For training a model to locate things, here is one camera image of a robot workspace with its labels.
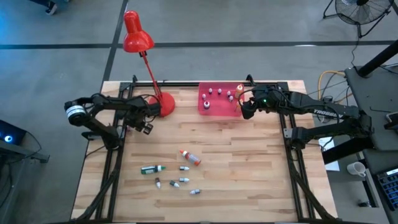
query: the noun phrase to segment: red desk lamp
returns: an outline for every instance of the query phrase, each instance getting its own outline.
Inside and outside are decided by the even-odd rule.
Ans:
[[[139,53],[139,55],[144,59],[150,78],[154,83],[155,96],[157,98],[155,99],[152,97],[149,100],[149,103],[156,103],[157,100],[159,100],[162,107],[160,110],[160,116],[167,116],[172,113],[175,108],[174,98],[170,93],[162,93],[160,91],[147,60],[146,50],[153,48],[155,43],[150,35],[142,29],[139,16],[136,11],[127,11],[124,13],[124,23],[126,24],[127,34],[124,38],[123,49],[129,53]]]

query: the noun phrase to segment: floor stripe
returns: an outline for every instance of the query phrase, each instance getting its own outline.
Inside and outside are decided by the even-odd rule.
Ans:
[[[111,70],[112,70],[112,66],[113,66],[114,56],[116,55],[116,50],[118,49],[120,33],[121,33],[122,27],[123,27],[123,15],[127,9],[128,2],[129,2],[129,0],[123,0],[122,7],[120,8],[118,25],[116,26],[116,30],[114,32],[111,50],[109,51],[109,57],[108,57],[108,61],[106,62],[104,76],[102,77],[101,88],[102,88],[104,81],[109,81],[109,78],[111,76]]]
[[[14,49],[109,49],[116,53],[116,49],[123,48],[123,44],[9,44],[0,45],[0,50]],[[362,40],[359,45],[391,45],[395,40]],[[327,47],[327,46],[355,46],[356,41],[285,41],[285,42],[169,42],[156,43],[154,48],[189,48],[189,47]]]
[[[7,44],[0,45],[0,50],[15,49],[108,49],[112,44]]]

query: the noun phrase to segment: red tray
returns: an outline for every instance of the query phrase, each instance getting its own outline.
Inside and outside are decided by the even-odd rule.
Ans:
[[[235,98],[235,90],[238,85],[244,86],[242,83],[199,83],[199,94],[198,94],[198,111],[201,115],[207,116],[241,116],[242,112],[240,108],[236,108],[236,102],[238,99]],[[213,93],[209,94],[209,88],[213,90]],[[226,93],[230,91],[231,96],[234,97],[232,102],[229,102]],[[202,95],[206,94],[206,99],[203,100]],[[210,108],[207,110],[203,106],[205,101],[210,102]]]

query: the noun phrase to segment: wooden table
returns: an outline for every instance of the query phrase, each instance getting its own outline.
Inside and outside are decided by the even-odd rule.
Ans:
[[[290,90],[305,93],[303,81],[288,83]],[[105,82],[102,93],[117,96],[119,84]],[[200,116],[197,89],[163,87],[162,91],[175,97],[175,111],[166,118],[155,119],[148,136],[127,133],[114,222],[297,221],[279,115],[257,112],[250,120]],[[134,90],[135,95],[144,93],[153,93],[153,89]],[[113,117],[113,111],[97,115],[105,124],[112,123]],[[313,127],[310,114],[295,118],[297,126]],[[90,142],[87,153],[102,145],[100,140]],[[200,166],[189,164],[180,149],[197,155],[202,160]],[[72,218],[81,215],[98,193],[105,155],[106,150],[100,150],[85,160]],[[319,147],[308,145],[303,157],[312,192],[336,217]],[[152,164],[167,169],[151,175],[140,173],[142,166]],[[190,170],[179,171],[179,166],[189,166]],[[161,189],[155,186],[156,177],[161,180]],[[169,185],[170,180],[177,181],[179,177],[187,177],[190,182],[179,183],[179,189]],[[201,189],[202,193],[190,195],[193,189]],[[300,198],[306,211],[301,191]]]

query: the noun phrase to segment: fan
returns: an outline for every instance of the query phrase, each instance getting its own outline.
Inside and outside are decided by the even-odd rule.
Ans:
[[[331,3],[335,1],[336,14],[326,15]],[[323,18],[338,16],[342,21],[356,25],[358,37],[368,35],[381,19],[390,13],[389,9],[394,0],[331,0],[323,12]],[[361,25],[378,20],[364,35]]]

